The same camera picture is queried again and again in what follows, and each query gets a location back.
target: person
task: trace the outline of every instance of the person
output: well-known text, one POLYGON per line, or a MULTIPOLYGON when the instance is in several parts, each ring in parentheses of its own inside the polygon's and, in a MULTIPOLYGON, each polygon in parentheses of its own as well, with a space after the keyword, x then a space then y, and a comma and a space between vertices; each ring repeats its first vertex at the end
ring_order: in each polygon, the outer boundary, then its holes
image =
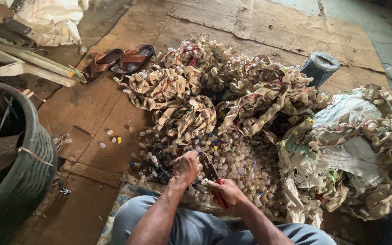
POLYGON ((223 185, 208 181, 208 186, 221 193, 249 230, 236 231, 213 215, 177 208, 199 174, 197 157, 197 152, 189 151, 177 158, 175 175, 160 197, 139 196, 122 205, 114 219, 112 245, 335 245, 310 225, 273 225, 232 180, 223 185))

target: gray pants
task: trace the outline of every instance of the gray pants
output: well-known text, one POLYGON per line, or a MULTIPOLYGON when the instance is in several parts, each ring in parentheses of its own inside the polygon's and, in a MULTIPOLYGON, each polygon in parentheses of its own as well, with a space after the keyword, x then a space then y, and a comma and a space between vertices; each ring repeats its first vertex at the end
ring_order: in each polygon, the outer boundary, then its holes
MULTIPOLYGON (((111 245, 125 245, 131 231, 157 198, 139 196, 130 199, 117 212, 111 245)), ((305 224, 277 225, 298 245, 335 245, 323 231, 305 224)), ((235 231, 227 222, 210 214, 178 208, 173 218, 169 245, 254 245, 250 231, 235 231)))

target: hand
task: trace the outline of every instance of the hand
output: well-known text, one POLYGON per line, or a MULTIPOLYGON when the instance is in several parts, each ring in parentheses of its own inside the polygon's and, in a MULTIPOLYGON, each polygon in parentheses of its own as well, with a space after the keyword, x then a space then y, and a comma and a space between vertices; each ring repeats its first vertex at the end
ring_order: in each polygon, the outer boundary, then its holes
POLYGON ((207 184, 211 190, 219 192, 222 195, 232 212, 236 213, 238 206, 250 202, 234 181, 228 179, 222 179, 222 181, 222 185, 213 181, 208 181, 207 184))
POLYGON ((187 185, 193 182, 199 175, 199 160, 196 151, 188 151, 182 157, 178 157, 173 164, 175 176, 187 185))

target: sandal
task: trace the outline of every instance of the sandal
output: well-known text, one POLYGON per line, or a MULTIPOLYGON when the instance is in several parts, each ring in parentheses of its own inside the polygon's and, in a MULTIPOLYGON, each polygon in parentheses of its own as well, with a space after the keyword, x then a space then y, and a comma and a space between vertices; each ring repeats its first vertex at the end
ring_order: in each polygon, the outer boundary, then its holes
POLYGON ((145 45, 139 50, 126 49, 118 64, 112 67, 112 71, 117 74, 133 73, 140 68, 154 54, 154 47, 145 45))
POLYGON ((86 67, 84 73, 88 74, 89 77, 86 78, 86 82, 82 82, 82 85, 91 85, 95 83, 98 78, 114 65, 116 61, 123 55, 122 49, 115 48, 111 50, 108 54, 98 54, 91 61, 90 65, 86 67))

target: black tire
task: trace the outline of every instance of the black tire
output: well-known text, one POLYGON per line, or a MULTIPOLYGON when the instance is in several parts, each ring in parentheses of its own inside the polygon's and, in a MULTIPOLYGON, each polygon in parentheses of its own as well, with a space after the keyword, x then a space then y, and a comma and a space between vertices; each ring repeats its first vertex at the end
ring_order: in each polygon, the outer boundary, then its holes
POLYGON ((24 120, 22 146, 53 164, 44 164, 21 151, 7 176, 0 184, 0 244, 8 244, 23 222, 34 212, 52 185, 57 166, 55 144, 39 123, 30 99, 11 86, 0 83, 0 95, 13 97, 13 108, 24 120))

